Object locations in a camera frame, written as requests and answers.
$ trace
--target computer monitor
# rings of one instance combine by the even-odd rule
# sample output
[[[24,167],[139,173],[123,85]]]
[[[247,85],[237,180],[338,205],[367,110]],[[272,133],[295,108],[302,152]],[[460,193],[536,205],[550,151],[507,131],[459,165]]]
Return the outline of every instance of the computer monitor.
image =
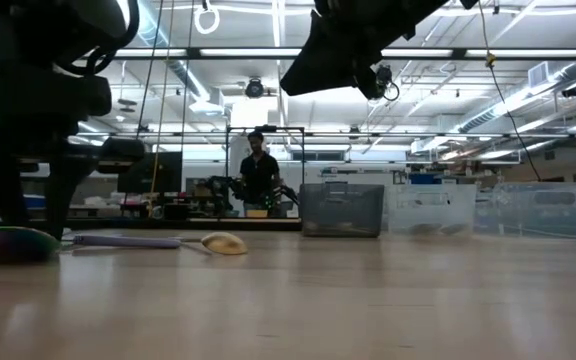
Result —
[[[117,191],[131,194],[181,192],[181,152],[161,152],[152,191],[155,153],[148,153],[124,174],[119,174]]]

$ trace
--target black shirt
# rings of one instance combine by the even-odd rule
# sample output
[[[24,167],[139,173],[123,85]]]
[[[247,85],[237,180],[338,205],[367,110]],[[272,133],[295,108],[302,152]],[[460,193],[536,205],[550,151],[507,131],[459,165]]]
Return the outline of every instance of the black shirt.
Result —
[[[272,190],[272,177],[279,173],[279,165],[277,160],[267,153],[264,153],[258,161],[250,155],[241,161],[239,172],[245,177],[246,191],[252,203],[256,203],[261,194]]]

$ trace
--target purple stick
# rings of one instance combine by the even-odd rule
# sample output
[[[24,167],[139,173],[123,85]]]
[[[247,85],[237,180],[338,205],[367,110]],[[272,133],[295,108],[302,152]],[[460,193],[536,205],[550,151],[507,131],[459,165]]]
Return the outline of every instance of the purple stick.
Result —
[[[73,239],[73,243],[75,245],[87,246],[145,247],[158,249],[177,249],[181,246],[179,239],[98,235],[78,235]]]

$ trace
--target man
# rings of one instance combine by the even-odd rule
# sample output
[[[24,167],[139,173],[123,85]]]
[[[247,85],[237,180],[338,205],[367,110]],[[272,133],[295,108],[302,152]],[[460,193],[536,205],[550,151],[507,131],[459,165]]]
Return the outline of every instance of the man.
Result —
[[[264,135],[259,131],[254,131],[248,135],[248,142],[252,154],[241,162],[239,172],[248,195],[248,199],[244,202],[244,209],[255,210],[261,208],[261,195],[278,186],[281,179],[277,160],[262,148]]]

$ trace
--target clear plastic bin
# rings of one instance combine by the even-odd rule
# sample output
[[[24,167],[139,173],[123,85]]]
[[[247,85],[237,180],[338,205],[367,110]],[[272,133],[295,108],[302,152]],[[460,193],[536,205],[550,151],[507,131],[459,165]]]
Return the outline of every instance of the clear plastic bin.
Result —
[[[393,185],[388,230],[413,236],[471,234],[476,194],[476,185]]]
[[[507,183],[477,202],[476,229],[502,236],[576,239],[576,183]]]
[[[378,237],[383,185],[304,184],[300,192],[302,232],[318,237]]]

